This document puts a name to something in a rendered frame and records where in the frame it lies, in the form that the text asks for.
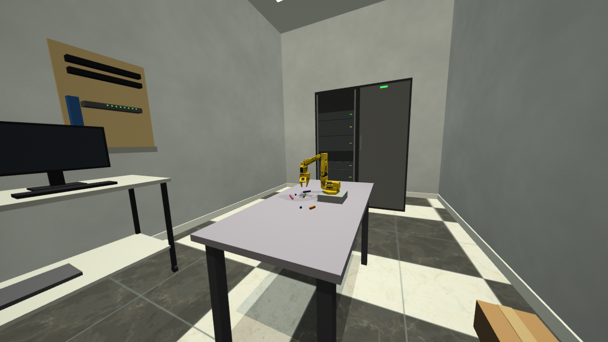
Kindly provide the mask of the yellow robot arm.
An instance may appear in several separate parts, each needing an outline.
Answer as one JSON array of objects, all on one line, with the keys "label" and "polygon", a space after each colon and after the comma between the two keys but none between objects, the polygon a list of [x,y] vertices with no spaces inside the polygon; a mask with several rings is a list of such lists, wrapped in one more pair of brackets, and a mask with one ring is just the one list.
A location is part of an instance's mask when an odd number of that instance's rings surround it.
[{"label": "yellow robot arm", "polygon": [[317,154],[313,158],[305,159],[301,162],[300,173],[306,173],[308,169],[308,165],[312,164],[312,162],[316,162],[321,159],[321,188],[326,189],[323,193],[327,193],[328,195],[336,195],[340,192],[340,189],[337,189],[337,184],[339,181],[327,181],[328,180],[328,154],[321,153]]}]

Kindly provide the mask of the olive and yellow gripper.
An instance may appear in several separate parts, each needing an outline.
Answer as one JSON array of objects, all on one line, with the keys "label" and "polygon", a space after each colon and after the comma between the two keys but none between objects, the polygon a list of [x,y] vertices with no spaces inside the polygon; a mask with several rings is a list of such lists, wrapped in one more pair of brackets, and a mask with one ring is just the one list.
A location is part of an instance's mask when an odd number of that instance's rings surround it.
[{"label": "olive and yellow gripper", "polygon": [[309,172],[300,173],[300,181],[299,182],[301,184],[301,187],[302,187],[302,183],[306,182],[306,188],[307,188],[307,185],[308,185],[309,181],[310,181],[310,173]]}]

